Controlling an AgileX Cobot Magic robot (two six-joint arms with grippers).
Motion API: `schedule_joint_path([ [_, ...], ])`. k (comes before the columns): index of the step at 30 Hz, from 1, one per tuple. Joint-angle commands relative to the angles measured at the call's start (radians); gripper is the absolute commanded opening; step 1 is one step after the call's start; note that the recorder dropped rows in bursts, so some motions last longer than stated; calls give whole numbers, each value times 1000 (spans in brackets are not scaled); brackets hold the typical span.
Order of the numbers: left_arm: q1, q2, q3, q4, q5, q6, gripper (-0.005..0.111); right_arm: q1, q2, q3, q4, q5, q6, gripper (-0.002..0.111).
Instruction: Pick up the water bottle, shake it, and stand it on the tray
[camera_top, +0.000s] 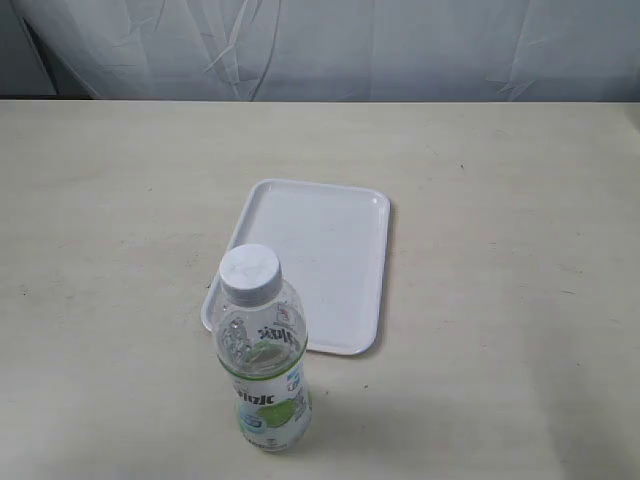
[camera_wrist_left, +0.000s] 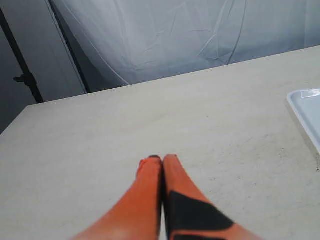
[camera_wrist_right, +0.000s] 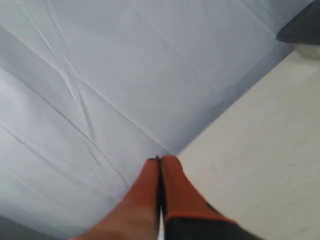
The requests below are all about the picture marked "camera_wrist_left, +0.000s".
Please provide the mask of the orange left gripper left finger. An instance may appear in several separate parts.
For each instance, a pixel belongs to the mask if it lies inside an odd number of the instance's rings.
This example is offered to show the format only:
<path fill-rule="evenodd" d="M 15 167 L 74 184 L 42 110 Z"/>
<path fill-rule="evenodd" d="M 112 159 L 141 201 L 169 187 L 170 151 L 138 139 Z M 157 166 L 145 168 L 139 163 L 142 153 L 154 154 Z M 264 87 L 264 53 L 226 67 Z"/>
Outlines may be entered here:
<path fill-rule="evenodd" d="M 74 240 L 158 240 L 162 207 L 162 160 L 139 163 L 135 181 L 124 196 Z"/>

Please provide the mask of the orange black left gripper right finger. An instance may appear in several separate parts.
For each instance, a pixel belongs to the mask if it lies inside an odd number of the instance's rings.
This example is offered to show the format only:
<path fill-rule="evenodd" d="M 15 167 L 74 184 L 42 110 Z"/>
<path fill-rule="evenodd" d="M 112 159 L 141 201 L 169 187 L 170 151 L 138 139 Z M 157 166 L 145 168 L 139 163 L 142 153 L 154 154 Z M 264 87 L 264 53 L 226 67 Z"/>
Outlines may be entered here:
<path fill-rule="evenodd" d="M 260 240 L 217 209 L 198 189 L 175 154 L 163 159 L 164 213 L 169 240 Z"/>

